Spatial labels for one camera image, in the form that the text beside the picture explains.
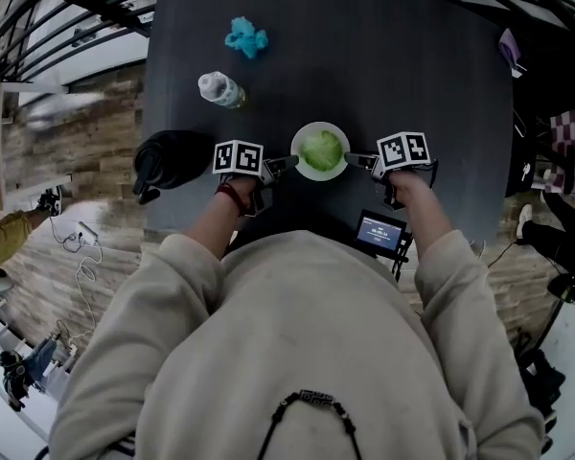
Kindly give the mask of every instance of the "black water bottle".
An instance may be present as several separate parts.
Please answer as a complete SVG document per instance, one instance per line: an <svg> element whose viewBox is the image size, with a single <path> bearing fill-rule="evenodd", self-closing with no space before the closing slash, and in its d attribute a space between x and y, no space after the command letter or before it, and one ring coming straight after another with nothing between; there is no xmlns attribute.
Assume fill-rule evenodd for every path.
<svg viewBox="0 0 575 460"><path fill-rule="evenodd" d="M137 178L132 191L138 203L147 204L160 196L159 189L174 189L202 175L213 159L214 147L211 136L194 131L152 135L134 156Z"/></svg>

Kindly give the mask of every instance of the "bracelet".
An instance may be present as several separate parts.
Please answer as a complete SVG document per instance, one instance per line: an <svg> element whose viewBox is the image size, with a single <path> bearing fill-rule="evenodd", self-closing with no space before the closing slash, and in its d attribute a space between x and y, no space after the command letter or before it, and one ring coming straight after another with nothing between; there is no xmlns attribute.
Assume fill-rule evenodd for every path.
<svg viewBox="0 0 575 460"><path fill-rule="evenodd" d="M217 193L224 193L224 194L232 197L232 200L236 203L237 207L239 208L239 216L240 217L242 217L247 212L247 208L242 203L242 200L241 200L241 197L239 196L239 193L237 193L237 191L227 182L224 182L223 184L219 184L217 190L215 191L215 194L217 194Z"/></svg>

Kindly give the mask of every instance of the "beige sweatshirt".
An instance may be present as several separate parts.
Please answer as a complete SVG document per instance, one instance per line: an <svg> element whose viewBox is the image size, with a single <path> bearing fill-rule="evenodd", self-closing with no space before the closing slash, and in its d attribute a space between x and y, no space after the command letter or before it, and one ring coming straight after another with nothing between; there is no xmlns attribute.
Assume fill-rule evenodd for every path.
<svg viewBox="0 0 575 460"><path fill-rule="evenodd" d="M182 235L145 254L75 367L52 460L255 459L279 402L301 389L350 414L362 458L538 458L487 268L458 231L424 254L414 313L377 261L309 232L221 263ZM355 459L330 409L295 402L264 459Z"/></svg>

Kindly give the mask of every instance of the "blue toy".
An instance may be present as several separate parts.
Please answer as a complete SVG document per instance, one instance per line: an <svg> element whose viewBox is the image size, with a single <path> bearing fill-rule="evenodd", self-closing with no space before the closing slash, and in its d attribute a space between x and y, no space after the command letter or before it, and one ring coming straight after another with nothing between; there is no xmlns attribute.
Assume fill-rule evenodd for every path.
<svg viewBox="0 0 575 460"><path fill-rule="evenodd" d="M244 17L232 19L232 33L226 36L226 46L235 50L242 50L249 59L268 46L266 31L256 32L256 28Z"/></svg>

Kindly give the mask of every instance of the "wooden floor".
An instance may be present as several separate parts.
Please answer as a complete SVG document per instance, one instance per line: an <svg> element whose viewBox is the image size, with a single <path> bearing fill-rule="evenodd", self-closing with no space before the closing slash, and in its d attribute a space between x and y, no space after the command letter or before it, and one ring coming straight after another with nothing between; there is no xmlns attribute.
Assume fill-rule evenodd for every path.
<svg viewBox="0 0 575 460"><path fill-rule="evenodd" d="M34 185L56 174L73 173L65 213L55 218L63 239L82 220L99 235L103 263L95 267L96 282L80 278L96 320L100 320L124 279L138 266L141 250L161 237L145 232L145 211L133 199L132 156L141 138L144 65L82 82L74 96L41 100L17 112L3 138L9 190ZM513 240L521 205L534 202L535 219L557 222L536 194L507 199L498 237L487 241L481 259L489 263ZM479 254L481 241L473 245ZM28 341L35 344L61 319L72 334L92 324L81 299L75 272L84 256L98 257L98 249L66 252L52 235L49 221L33 232L25 246L5 265L16 282L0 313ZM415 261L405 265L401 288L416 311L421 301L413 286ZM519 328L535 338L546 325L556 300L547 294L556 269L530 247L514 245L492 268L490 283L498 315L510 338ZM88 334L76 339L82 350Z"/></svg>

